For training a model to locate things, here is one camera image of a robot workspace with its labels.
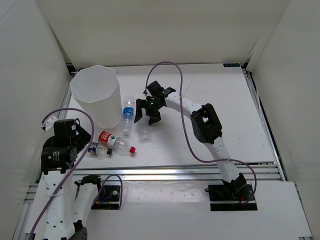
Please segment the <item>small black cap bottle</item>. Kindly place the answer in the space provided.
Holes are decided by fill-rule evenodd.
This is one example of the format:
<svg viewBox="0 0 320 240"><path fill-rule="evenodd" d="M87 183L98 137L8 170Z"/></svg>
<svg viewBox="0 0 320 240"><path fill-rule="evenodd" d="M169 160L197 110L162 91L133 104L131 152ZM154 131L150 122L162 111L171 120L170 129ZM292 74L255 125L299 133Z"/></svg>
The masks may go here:
<svg viewBox="0 0 320 240"><path fill-rule="evenodd" d="M92 142L87 152L99 159L110 158L113 154L111 148L98 142Z"/></svg>

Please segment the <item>clear unlabelled plastic bottle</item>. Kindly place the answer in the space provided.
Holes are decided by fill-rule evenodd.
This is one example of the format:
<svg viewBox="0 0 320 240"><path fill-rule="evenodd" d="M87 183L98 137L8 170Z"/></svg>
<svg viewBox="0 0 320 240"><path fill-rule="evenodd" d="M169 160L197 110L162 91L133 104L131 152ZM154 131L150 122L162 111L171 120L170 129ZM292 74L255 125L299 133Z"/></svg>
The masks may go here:
<svg viewBox="0 0 320 240"><path fill-rule="evenodd" d="M147 117L143 117L138 122L138 136L141 143L150 143L152 141L152 133L148 121Z"/></svg>

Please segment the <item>red label clear bottle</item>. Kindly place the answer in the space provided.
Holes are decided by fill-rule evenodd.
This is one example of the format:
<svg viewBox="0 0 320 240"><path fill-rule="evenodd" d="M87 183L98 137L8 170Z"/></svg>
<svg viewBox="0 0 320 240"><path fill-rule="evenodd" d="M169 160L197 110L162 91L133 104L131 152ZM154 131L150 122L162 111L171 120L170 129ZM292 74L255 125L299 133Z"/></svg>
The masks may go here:
<svg viewBox="0 0 320 240"><path fill-rule="evenodd" d="M130 156L136 152L136 148L122 137L118 137L110 132L102 131L98 141L101 144L113 149L118 155Z"/></svg>

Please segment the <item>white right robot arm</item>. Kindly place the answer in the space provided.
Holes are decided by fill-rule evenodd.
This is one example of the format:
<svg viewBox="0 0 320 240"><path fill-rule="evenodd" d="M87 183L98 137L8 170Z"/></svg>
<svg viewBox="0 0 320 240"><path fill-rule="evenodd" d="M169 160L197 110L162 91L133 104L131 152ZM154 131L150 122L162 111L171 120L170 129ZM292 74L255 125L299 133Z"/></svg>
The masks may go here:
<svg viewBox="0 0 320 240"><path fill-rule="evenodd" d="M224 193L226 197L230 200L238 199L242 195L247 181L238 169L237 164L243 165L244 162L231 158L223 139L222 124L214 107L210 103L205 105L195 103L175 93L154 97L147 96L146 99L138 98L136 100L134 122L137 123L143 117L143 111L149 117L149 125L159 122L161 120L160 109L162 107L176 110L181 114L182 128L191 154L201 163L216 163L225 186ZM202 160L193 152L184 117L191 121L195 138L209 150L213 157L212 160Z"/></svg>

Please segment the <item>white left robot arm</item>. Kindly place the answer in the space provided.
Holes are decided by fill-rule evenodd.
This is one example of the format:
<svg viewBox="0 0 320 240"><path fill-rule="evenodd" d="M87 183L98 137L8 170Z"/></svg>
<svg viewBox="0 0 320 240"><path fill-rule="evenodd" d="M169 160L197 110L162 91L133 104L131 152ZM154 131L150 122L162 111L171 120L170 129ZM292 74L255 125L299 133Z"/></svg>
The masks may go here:
<svg viewBox="0 0 320 240"><path fill-rule="evenodd" d="M72 168L91 136L75 119L57 120L54 135L42 147L41 171L49 201L45 214L45 240L86 240L86 221L94 200L105 194L100 176L73 180Z"/></svg>

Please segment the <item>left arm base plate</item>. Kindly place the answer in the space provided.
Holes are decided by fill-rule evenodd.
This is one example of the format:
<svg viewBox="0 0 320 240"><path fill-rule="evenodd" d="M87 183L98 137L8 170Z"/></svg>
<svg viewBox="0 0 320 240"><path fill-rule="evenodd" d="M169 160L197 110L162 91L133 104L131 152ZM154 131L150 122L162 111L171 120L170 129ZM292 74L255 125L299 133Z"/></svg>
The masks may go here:
<svg viewBox="0 0 320 240"><path fill-rule="evenodd" d="M121 199L120 185L105 185L92 210L119 210Z"/></svg>

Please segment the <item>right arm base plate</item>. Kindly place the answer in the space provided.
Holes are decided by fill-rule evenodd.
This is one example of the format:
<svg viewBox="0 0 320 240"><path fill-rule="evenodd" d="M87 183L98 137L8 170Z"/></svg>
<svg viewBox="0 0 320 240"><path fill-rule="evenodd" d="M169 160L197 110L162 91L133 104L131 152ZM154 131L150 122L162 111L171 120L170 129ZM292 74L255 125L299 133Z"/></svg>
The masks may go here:
<svg viewBox="0 0 320 240"><path fill-rule="evenodd" d="M253 187L247 184L235 196L224 185L209 185L204 189L209 195L211 212L257 211L257 202L252 197Z"/></svg>

